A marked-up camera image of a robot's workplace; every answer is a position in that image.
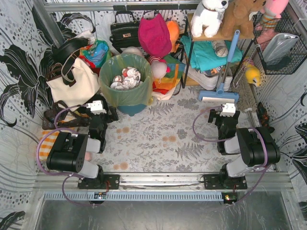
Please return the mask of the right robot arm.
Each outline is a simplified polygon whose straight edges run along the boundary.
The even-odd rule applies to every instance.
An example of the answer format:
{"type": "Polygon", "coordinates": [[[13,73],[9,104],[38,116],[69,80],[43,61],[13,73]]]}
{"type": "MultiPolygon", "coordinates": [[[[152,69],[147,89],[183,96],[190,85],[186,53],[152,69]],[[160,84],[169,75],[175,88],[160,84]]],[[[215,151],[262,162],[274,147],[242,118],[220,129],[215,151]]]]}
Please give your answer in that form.
{"type": "Polygon", "coordinates": [[[232,162],[224,164],[219,173],[204,176],[204,186],[209,190],[248,188],[245,175],[252,170],[262,170],[278,163],[280,150],[265,127],[238,128],[240,112],[231,116],[212,109],[208,122],[217,126],[217,150],[222,155],[238,154],[232,162]]]}

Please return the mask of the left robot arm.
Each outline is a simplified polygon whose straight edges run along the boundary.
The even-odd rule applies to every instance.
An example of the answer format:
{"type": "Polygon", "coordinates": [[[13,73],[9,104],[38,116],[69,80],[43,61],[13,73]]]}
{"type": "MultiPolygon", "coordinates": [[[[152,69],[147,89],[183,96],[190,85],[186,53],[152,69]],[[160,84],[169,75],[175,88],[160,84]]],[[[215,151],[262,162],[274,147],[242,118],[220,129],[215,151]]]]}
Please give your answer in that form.
{"type": "Polygon", "coordinates": [[[117,190],[120,175],[104,173],[89,157],[105,150],[108,124],[118,120],[116,109],[105,98],[71,107],[58,101],[49,114],[59,134],[48,154],[47,168],[77,176],[79,189],[117,190]]]}

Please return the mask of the yellow trash bag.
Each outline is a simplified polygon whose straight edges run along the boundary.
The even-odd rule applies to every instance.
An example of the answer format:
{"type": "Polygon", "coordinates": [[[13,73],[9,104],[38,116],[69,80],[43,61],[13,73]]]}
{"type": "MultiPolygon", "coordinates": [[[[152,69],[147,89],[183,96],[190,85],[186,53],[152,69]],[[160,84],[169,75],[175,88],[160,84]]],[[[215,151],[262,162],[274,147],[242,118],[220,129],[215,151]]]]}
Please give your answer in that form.
{"type": "Polygon", "coordinates": [[[152,103],[153,74],[149,62],[135,54],[106,61],[99,72],[101,91],[114,107],[152,103]]]}

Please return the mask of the teal trash bin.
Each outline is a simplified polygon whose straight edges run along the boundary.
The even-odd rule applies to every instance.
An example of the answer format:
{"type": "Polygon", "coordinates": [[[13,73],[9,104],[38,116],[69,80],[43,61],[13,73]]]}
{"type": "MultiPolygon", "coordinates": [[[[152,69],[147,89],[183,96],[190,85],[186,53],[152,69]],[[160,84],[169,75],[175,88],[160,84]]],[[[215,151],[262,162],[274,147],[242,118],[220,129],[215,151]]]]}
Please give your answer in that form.
{"type": "Polygon", "coordinates": [[[144,104],[138,104],[134,106],[118,106],[117,109],[124,114],[134,116],[135,114],[143,111],[146,107],[147,106],[144,104]]]}

